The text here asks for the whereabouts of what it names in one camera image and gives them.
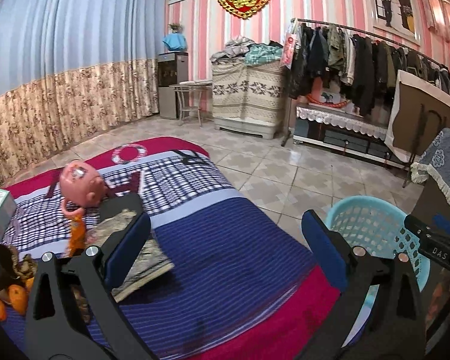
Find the brown wrapper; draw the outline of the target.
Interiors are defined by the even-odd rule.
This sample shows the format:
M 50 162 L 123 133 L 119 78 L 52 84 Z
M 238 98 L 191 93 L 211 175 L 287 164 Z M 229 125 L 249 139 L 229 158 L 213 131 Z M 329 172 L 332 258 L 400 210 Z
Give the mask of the brown wrapper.
M 38 263 L 30 253 L 20 256 L 15 246 L 6 244 L 0 244 L 0 264 L 13 279 L 22 282 L 34 278 L 38 269 Z

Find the orange snack wrapper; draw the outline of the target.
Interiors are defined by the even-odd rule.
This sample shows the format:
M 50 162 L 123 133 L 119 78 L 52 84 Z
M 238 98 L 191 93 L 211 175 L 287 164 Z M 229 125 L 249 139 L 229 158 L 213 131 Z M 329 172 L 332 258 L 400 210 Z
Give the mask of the orange snack wrapper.
M 80 255 L 86 246 L 86 226 L 81 214 L 75 215 L 70 220 L 70 238 L 68 241 L 67 255 L 74 257 Z

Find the patterned snack bag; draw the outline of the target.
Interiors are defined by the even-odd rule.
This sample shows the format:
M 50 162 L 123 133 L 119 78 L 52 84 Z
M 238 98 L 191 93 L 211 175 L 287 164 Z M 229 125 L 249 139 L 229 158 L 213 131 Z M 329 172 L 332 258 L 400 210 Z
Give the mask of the patterned snack bag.
M 86 246 L 102 247 L 113 233 L 124 230 L 135 215 L 135 211 L 122 210 L 112 218 L 103 220 L 87 231 Z M 134 291 L 158 278 L 159 275 L 167 273 L 173 267 L 173 262 L 161 250 L 154 232 L 151 232 L 122 284 L 111 290 L 114 300 L 123 301 Z

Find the light blue plastic basket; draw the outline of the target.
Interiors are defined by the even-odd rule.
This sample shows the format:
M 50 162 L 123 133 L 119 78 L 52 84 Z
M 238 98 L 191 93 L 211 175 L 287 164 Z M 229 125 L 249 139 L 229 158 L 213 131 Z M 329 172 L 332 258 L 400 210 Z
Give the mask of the light blue plastic basket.
M 405 229 L 406 214 L 395 205 L 376 197 L 346 197 L 328 212 L 325 224 L 340 233 L 351 246 L 360 245 L 369 254 L 393 258 L 409 256 L 419 289 L 424 289 L 430 261 L 419 253 L 419 238 Z

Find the blue floral fringed cloth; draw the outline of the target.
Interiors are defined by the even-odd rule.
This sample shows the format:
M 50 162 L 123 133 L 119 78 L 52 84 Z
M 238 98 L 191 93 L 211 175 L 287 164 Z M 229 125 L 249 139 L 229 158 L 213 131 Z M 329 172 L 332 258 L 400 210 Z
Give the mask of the blue floral fringed cloth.
M 411 165 L 411 180 L 416 184 L 435 180 L 450 206 L 450 128 L 444 127 L 418 161 Z

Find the white lace cloth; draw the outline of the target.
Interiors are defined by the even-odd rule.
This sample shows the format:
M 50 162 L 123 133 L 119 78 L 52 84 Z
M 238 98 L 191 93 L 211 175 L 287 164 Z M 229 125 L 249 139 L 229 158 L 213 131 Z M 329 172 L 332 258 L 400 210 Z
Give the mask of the white lace cloth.
M 384 141 L 387 128 L 368 123 L 348 114 L 335 113 L 330 110 L 316 109 L 308 106 L 297 106 L 297 119 L 304 119 L 322 125 L 339 127 L 354 133 L 360 133 Z

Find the low black tv stand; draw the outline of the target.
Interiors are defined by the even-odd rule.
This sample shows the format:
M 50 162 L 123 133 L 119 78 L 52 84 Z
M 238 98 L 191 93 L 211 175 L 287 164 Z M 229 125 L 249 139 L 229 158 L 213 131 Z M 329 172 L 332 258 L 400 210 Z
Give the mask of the low black tv stand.
M 325 107 L 311 105 L 299 106 L 342 113 Z M 297 116 L 293 129 L 293 140 L 296 144 L 319 146 L 345 156 L 369 160 L 387 167 L 400 168 L 405 166 L 405 163 L 387 147 L 385 140 L 382 141 L 372 136 L 354 133 L 353 131 L 331 125 L 297 119 Z

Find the hanging dark clothes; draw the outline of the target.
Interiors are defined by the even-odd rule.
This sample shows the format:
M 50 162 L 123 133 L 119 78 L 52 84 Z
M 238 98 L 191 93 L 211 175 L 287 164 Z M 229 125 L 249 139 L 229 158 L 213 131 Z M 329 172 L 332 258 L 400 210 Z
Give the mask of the hanging dark clothes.
M 450 70 L 444 65 L 434 67 L 414 49 L 395 47 L 333 24 L 313 28 L 300 21 L 288 95 L 310 97 L 316 80 L 322 80 L 324 89 L 334 80 L 344 102 L 351 102 L 360 116 L 369 116 L 376 100 L 386 107 L 393 105 L 400 70 L 450 95 Z

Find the metal clothes rack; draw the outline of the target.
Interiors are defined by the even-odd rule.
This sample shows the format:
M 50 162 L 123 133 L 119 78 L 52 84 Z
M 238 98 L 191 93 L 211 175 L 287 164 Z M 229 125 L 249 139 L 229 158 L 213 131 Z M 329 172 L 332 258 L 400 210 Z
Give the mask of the metal clothes rack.
M 305 97 L 331 125 L 375 139 L 385 133 L 369 116 L 378 100 L 391 107 L 399 72 L 410 73 L 450 98 L 450 71 L 414 49 L 356 28 L 292 19 L 286 39 L 285 93 Z

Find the patterned cloth covered cabinet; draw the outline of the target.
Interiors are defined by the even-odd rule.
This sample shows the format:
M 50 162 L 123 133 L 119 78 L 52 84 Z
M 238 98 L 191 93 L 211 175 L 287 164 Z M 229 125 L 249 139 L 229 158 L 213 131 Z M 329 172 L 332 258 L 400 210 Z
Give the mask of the patterned cloth covered cabinet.
M 278 61 L 257 66 L 242 61 L 213 65 L 214 126 L 273 139 L 284 120 L 285 78 L 285 70 Z

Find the wedding photo poster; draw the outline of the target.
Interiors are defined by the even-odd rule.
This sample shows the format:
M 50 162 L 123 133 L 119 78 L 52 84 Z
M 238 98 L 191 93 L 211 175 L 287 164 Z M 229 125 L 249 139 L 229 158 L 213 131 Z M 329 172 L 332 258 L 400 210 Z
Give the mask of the wedding photo poster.
M 371 0 L 374 27 L 420 46 L 420 16 L 416 0 Z

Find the red pink hanging bag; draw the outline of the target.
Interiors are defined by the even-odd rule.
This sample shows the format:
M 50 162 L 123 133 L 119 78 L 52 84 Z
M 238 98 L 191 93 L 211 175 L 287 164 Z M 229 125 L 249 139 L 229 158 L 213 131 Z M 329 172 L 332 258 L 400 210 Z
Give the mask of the red pink hanging bag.
M 282 67 L 290 69 L 293 63 L 295 46 L 297 44 L 297 26 L 296 20 L 293 20 L 287 28 L 284 39 L 280 64 Z

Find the small metal side table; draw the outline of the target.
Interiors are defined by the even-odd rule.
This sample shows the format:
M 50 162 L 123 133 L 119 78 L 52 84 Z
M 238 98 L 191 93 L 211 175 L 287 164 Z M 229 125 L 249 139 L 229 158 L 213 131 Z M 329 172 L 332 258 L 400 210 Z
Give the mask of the small metal side table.
M 196 117 L 202 126 L 202 95 L 212 90 L 211 80 L 187 80 L 170 86 L 178 100 L 178 123 L 183 125 L 187 118 Z

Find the blue and floral curtain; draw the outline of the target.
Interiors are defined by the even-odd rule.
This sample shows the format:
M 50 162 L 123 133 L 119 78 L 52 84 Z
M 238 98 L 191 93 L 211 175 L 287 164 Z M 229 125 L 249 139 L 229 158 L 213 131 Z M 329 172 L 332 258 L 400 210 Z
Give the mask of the blue and floral curtain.
M 0 185 L 158 113 L 165 0 L 0 0 Z

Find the grey water dispenser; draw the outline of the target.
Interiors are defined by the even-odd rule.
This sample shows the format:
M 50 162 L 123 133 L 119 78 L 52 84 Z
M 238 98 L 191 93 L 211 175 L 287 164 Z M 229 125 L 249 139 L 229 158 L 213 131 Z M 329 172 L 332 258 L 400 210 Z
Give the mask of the grey water dispenser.
M 178 119 L 179 104 L 175 86 L 188 79 L 188 53 L 166 52 L 157 57 L 159 116 Z

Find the pile of folded clothes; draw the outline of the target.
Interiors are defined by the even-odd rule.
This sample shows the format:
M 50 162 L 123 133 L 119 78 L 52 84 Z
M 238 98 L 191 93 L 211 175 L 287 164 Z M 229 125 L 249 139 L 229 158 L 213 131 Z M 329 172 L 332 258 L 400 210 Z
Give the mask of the pile of folded clothes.
M 222 50 L 212 54 L 209 61 L 217 64 L 241 60 L 247 66 L 258 66 L 280 60 L 283 48 L 276 41 L 265 44 L 256 43 L 247 37 L 236 37 L 226 42 Z

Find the blue covered water bottle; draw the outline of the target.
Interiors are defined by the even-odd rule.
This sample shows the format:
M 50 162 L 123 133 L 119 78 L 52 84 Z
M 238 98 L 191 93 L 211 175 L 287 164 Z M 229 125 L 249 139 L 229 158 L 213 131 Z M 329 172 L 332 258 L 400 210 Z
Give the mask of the blue covered water bottle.
M 180 23 L 170 23 L 169 30 L 170 33 L 162 38 L 165 49 L 170 52 L 185 52 L 188 45 L 183 35 L 183 26 Z

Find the brown board white frame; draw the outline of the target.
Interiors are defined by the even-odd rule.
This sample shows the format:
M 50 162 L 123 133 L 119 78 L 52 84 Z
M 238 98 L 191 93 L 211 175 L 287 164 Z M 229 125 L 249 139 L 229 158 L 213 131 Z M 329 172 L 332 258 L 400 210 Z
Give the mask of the brown board white frame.
M 450 95 L 400 70 L 385 144 L 404 164 L 422 155 L 443 129 L 450 128 Z

